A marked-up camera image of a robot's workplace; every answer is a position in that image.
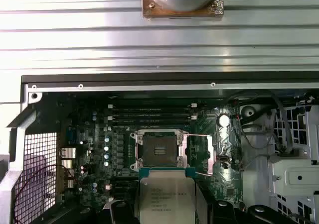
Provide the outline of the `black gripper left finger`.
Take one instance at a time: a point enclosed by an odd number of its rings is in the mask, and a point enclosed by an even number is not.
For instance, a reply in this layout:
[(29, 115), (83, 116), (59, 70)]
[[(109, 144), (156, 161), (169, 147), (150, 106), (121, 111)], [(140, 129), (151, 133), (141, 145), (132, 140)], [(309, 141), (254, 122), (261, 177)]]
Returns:
[(131, 205), (124, 200), (112, 200), (103, 206), (102, 224), (139, 224)]

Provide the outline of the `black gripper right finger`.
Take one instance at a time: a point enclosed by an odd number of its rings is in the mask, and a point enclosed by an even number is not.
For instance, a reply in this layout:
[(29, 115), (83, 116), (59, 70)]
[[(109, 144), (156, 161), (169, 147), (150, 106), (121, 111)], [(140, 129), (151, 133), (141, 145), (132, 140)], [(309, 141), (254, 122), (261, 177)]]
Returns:
[(229, 201), (217, 200), (202, 182), (196, 183), (196, 214), (201, 224), (293, 224), (294, 221), (264, 205), (250, 206), (247, 211)]

